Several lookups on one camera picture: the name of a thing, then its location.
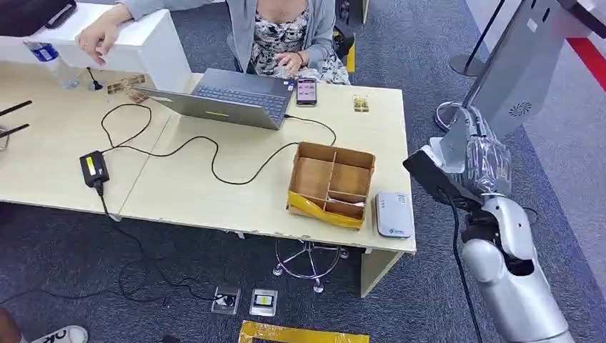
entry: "silver laptop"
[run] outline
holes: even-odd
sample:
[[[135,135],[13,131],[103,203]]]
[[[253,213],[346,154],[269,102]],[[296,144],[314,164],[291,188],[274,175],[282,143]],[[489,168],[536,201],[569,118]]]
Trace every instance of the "silver laptop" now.
[[[192,94],[133,88],[185,116],[279,130],[294,80],[207,69]]]

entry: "water bottle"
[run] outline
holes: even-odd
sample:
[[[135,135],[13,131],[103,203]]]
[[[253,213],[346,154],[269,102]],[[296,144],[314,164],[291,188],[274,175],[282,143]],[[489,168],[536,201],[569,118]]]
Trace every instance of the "water bottle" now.
[[[48,43],[36,43],[32,41],[25,42],[38,61],[42,62],[48,70],[55,76],[55,79],[65,89],[78,86],[79,81],[76,74],[65,64],[59,56],[59,52]]]

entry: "woman's hand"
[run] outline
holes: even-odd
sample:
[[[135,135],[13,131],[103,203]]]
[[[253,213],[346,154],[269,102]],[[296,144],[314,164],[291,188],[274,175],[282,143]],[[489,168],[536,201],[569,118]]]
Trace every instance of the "woman's hand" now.
[[[276,54],[276,61],[279,66],[284,66],[284,68],[291,74],[296,75],[301,66],[307,64],[307,60],[309,56],[307,52],[282,52],[280,54]]]
[[[76,43],[99,65],[105,64],[101,58],[109,52],[118,39],[118,25],[132,16],[123,4],[118,4],[100,16],[76,37]],[[101,43],[101,51],[96,48]]]

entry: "robotic hand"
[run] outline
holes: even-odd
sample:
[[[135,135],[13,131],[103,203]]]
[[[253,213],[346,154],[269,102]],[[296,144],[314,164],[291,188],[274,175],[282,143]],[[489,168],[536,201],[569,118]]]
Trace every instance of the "robotic hand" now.
[[[463,258],[499,334],[508,342],[574,342],[538,262],[526,212],[507,198],[507,147],[476,108],[457,110],[457,120],[464,119],[459,124],[467,127],[465,171],[444,173],[429,146],[404,166],[436,201],[467,211]]]

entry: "cardboard compartment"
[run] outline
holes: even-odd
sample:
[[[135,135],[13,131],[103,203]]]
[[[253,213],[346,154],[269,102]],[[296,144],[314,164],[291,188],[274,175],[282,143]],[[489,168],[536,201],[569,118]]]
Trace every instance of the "cardboard compartment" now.
[[[366,197],[358,194],[328,191],[328,202],[345,202],[348,204],[366,203]]]
[[[332,172],[332,161],[300,157],[295,161],[290,190],[302,196],[325,200]]]
[[[314,206],[309,203],[289,198],[287,209],[294,214],[359,229],[364,221],[373,171],[374,156],[371,154],[301,142],[294,157],[289,191],[319,208],[311,209]],[[354,220],[339,220],[335,217],[340,216],[333,214]]]
[[[364,207],[347,205],[340,202],[326,203],[326,212],[341,214],[342,216],[354,219],[364,218]]]
[[[363,195],[367,193],[369,185],[370,170],[346,164],[334,164],[329,190]]]

